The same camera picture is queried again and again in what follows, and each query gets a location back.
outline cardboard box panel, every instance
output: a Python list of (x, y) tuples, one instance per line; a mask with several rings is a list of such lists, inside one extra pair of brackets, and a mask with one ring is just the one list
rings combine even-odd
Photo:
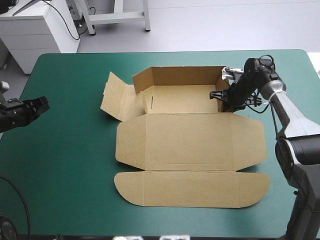
[(145, 114), (141, 94), (135, 93), (131, 84), (126, 84), (112, 72), (103, 92), (102, 110), (120, 121), (126, 121)]
[(145, 114), (120, 123), (116, 144), (119, 162), (147, 171), (237, 171), (267, 158), (263, 124), (233, 113)]
[(121, 172), (114, 177), (128, 202), (145, 207), (243, 208), (270, 186), (264, 173), (205, 171)]
[(142, 92), (146, 113), (217, 113), (216, 99), (209, 99), (215, 85), (151, 86)]

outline cardboard box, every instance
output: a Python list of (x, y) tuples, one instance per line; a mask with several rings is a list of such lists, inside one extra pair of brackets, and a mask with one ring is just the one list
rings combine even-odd
[(263, 198), (264, 173), (236, 172), (267, 158), (264, 126), (220, 113), (212, 90), (229, 86), (223, 66), (150, 67), (133, 85), (113, 73), (101, 109), (123, 121), (116, 159), (144, 171), (115, 178), (119, 193), (140, 206), (242, 208)]
[(210, 91), (226, 89), (223, 66), (150, 67), (126, 84), (112, 72), (101, 109), (120, 121), (146, 113), (217, 113)]

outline gray floor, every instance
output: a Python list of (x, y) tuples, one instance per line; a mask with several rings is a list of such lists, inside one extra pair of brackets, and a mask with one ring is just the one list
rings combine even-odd
[[(101, 12), (101, 1), (88, 2)], [(128, 7), (140, 2), (128, 1)], [(78, 52), (320, 52), (319, 0), (150, 0), (149, 5), (151, 32), (144, 32), (143, 22), (98, 25), (96, 36), (82, 36)]]

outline green table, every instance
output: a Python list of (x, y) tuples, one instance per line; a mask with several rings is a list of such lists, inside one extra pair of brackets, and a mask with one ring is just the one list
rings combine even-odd
[[(268, 159), (245, 169), (271, 176), (268, 194), (242, 209), (141, 207), (117, 192), (114, 176), (135, 171), (115, 159), (119, 121), (100, 110), (112, 71), (127, 83), (150, 66), (243, 67), (271, 54), (287, 93), (306, 117), (320, 124), (320, 81), (302, 50), (46, 54), (39, 58), (21, 99), (47, 96), (51, 109), (0, 141), (0, 174), (10, 177), (30, 207), (33, 234), (279, 237), (295, 196), (274, 154), (271, 112), (238, 114), (264, 123)], [(0, 182), (0, 212), (20, 233), (26, 218), (19, 197)]]

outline cable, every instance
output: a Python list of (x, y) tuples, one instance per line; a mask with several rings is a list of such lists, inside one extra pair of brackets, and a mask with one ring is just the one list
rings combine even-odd
[(248, 108), (250, 108), (252, 111), (254, 111), (257, 114), (263, 114), (269, 107), (270, 104), (268, 104), (262, 111), (257, 111), (254, 108), (252, 108), (251, 106), (249, 106), (246, 102), (244, 103)]
[(16, 193), (19, 195), (22, 203), (23, 203), (23, 206), (24, 206), (24, 209), (25, 209), (25, 214), (26, 214), (26, 221), (27, 221), (27, 227), (28, 227), (28, 238), (27, 240), (31, 240), (31, 219), (30, 219), (30, 212), (29, 212), (29, 208), (28, 208), (28, 205), (27, 205), (27, 202), (23, 196), (23, 194), (21, 193), (21, 191), (18, 189), (18, 187), (7, 177), (5, 176), (0, 176), (0, 179), (3, 179), (5, 180), (7, 183), (9, 183), (13, 188), (14, 190), (16, 191)]
[(58, 11), (58, 9), (56, 9), (52, 4), (46, 2), (45, 0), (41, 0), (41, 1), (44, 2), (44, 3), (46, 3), (46, 4), (48, 4), (50, 7), (52, 7), (52, 8), (60, 15), (60, 17), (62, 18), (62, 20), (63, 20), (63, 22), (64, 22), (64, 24), (65, 24), (65, 26), (66, 26), (66, 29), (68, 30), (68, 32), (69, 32), (69, 34), (70, 34), (70, 36), (71, 36), (74, 40), (79, 40), (79, 39), (80, 39), (79, 33), (77, 32), (77, 33), (78, 33), (78, 37), (77, 37), (77, 38), (75, 38), (75, 37), (72, 35), (72, 33), (71, 33), (71, 31), (70, 31), (67, 23), (66, 23), (66, 20), (65, 20), (64, 17), (61, 15), (61, 13)]

